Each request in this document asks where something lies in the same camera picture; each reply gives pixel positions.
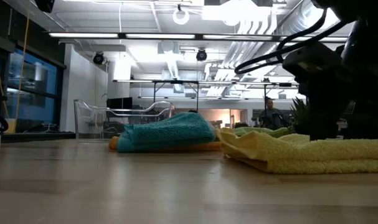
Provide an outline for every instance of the white wall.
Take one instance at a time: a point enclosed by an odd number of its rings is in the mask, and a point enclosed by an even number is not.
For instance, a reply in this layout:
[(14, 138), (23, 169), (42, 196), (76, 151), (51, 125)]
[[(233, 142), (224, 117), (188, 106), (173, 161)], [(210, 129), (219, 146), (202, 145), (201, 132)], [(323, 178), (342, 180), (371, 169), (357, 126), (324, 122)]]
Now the white wall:
[(117, 83), (113, 82), (115, 77), (115, 62), (108, 64), (108, 83), (107, 83), (107, 95), (110, 99), (113, 98), (126, 98), (130, 95), (129, 83)]
[(72, 44), (65, 46), (60, 130), (75, 132), (74, 100), (83, 100), (89, 105), (106, 106), (107, 73), (78, 54)]

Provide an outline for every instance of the black cable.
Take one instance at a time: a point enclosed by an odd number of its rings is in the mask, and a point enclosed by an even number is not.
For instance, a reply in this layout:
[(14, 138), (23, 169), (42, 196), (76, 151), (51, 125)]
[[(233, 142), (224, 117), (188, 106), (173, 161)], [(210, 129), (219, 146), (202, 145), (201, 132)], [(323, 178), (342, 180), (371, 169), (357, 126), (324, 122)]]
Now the black cable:
[[(287, 38), (285, 38), (283, 41), (280, 42), (280, 44), (277, 46), (276, 50), (281, 50), (284, 47), (285, 44), (287, 44), (288, 42), (292, 41), (295, 38), (303, 37), (305, 35), (314, 33), (317, 30), (319, 30), (324, 25), (324, 22), (326, 21), (326, 16), (327, 16), (327, 9), (323, 10), (323, 13), (322, 13), (320, 19), (317, 22), (315, 22), (313, 24), (313, 26), (311, 26), (311, 27), (309, 27), (309, 28), (307, 28), (303, 31), (299, 31), (296, 34), (288, 36)], [(277, 60), (280, 63), (283, 63), (283, 61), (284, 61), (283, 56), (278, 55)]]
[(314, 37), (312, 37), (308, 40), (302, 41), (302, 42), (297, 43), (297, 44), (292, 45), (292, 46), (288, 46), (288, 47), (281, 49), (281, 50), (277, 50), (277, 51), (272, 52), (270, 54), (262, 55), (261, 57), (257, 57), (257, 58), (251, 59), (249, 61), (246, 61), (246, 62), (242, 63), (241, 65), (237, 66), (236, 69), (234, 70), (234, 72), (237, 75), (252, 72), (252, 71), (256, 70), (257, 68), (252, 67), (252, 68), (248, 68), (248, 69), (245, 69), (245, 70), (242, 70), (242, 69), (247, 67), (247, 66), (253, 65), (255, 63), (261, 62), (263, 60), (268, 60), (268, 59), (271, 59), (273, 57), (277, 57), (279, 55), (283, 55), (283, 54), (292, 52), (296, 49), (300, 49), (302, 47), (305, 47), (308, 44), (312, 44), (313, 42), (319, 41), (319, 40), (335, 33), (337, 30), (343, 28), (346, 24), (347, 24), (347, 22), (341, 21), (341, 22), (337, 23), (336, 25), (330, 27), (329, 29), (325, 30), (324, 32), (322, 32), (322, 33), (320, 33), (320, 34), (318, 34), (318, 35), (316, 35), (316, 36), (314, 36)]

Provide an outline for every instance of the teal towel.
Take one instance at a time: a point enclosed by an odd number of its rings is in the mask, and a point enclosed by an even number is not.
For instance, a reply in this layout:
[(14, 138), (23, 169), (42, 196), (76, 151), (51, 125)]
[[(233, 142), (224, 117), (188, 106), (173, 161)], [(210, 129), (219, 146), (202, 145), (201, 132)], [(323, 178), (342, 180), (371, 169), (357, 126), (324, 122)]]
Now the teal towel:
[(197, 113), (179, 113), (155, 123), (125, 125), (124, 129), (118, 140), (118, 152), (148, 152), (215, 139), (212, 126)]

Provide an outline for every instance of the fluorescent light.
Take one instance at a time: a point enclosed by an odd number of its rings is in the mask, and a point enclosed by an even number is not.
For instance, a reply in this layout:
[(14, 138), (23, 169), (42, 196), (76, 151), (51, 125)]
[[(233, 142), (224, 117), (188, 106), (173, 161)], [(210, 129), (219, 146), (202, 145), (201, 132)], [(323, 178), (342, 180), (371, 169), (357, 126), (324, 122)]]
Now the fluorescent light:
[(129, 39), (194, 39), (194, 34), (126, 34)]
[(123, 83), (152, 83), (151, 80), (114, 80), (114, 82), (123, 82)]
[(58, 38), (118, 38), (118, 34), (101, 33), (49, 33), (51, 37)]
[[(298, 38), (295, 38), (294, 40), (295, 41), (304, 41), (304, 40), (308, 40), (312, 37), (298, 37)], [(347, 41), (347, 37), (325, 37), (323, 39), (320, 40), (321, 42), (345, 42)]]
[(199, 81), (200, 84), (233, 84), (233, 82)]
[[(199, 100), (263, 100), (263, 98), (228, 98), (228, 97), (199, 97)], [(139, 99), (154, 99), (153, 96), (138, 96)], [(197, 100), (196, 97), (168, 97), (168, 96), (156, 96), (158, 100)]]
[[(149, 1), (145, 0), (64, 0), (67, 2), (93, 2), (93, 3), (104, 3), (104, 4), (121, 4), (121, 3), (136, 3), (136, 4), (148, 4)], [(155, 1), (155, 4), (182, 4), (182, 3), (188, 3), (190, 4), (191, 1), (169, 1), (169, 0), (158, 0)]]
[(236, 84), (241, 84), (241, 85), (270, 85), (271, 83), (262, 83), (262, 82), (237, 82)]
[(206, 40), (243, 40), (243, 41), (270, 41), (270, 35), (203, 35)]

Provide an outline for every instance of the towel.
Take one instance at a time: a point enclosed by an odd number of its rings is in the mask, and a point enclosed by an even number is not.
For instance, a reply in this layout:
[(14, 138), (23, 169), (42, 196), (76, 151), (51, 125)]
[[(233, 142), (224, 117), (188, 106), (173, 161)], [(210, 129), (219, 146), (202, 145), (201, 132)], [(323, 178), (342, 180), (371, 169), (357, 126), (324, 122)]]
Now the towel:
[(237, 136), (243, 136), (244, 134), (250, 133), (252, 131), (256, 131), (259, 133), (266, 133), (274, 138), (279, 138), (287, 134), (291, 134), (291, 131), (288, 128), (280, 128), (277, 130), (271, 130), (268, 128), (253, 128), (253, 127), (241, 127), (234, 129), (234, 133)]
[(276, 174), (378, 172), (378, 140), (319, 140), (289, 134), (280, 138), (252, 131), (241, 137), (231, 129), (218, 132), (229, 157)]
[(212, 142), (213, 127), (197, 113), (179, 113), (149, 124), (124, 125), (118, 152), (144, 152)]

